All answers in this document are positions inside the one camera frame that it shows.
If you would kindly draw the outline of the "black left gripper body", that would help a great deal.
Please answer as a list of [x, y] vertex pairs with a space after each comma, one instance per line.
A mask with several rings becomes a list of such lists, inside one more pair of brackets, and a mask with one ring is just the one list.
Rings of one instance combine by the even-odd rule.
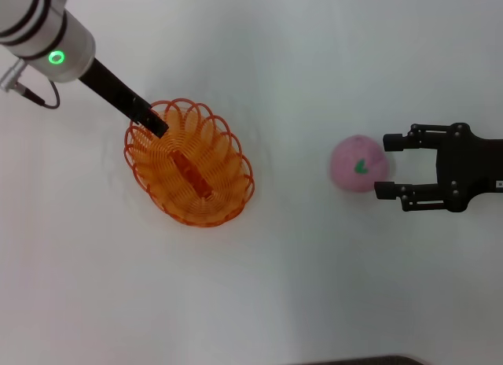
[[136, 94], [97, 58], [94, 58], [79, 80], [124, 116], [130, 120], [136, 119]]

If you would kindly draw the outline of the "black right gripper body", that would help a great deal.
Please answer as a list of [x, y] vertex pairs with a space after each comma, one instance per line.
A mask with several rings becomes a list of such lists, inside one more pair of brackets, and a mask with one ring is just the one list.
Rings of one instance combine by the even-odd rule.
[[502, 140], [452, 124], [437, 150], [436, 171], [444, 209], [463, 212], [474, 197], [502, 192]]

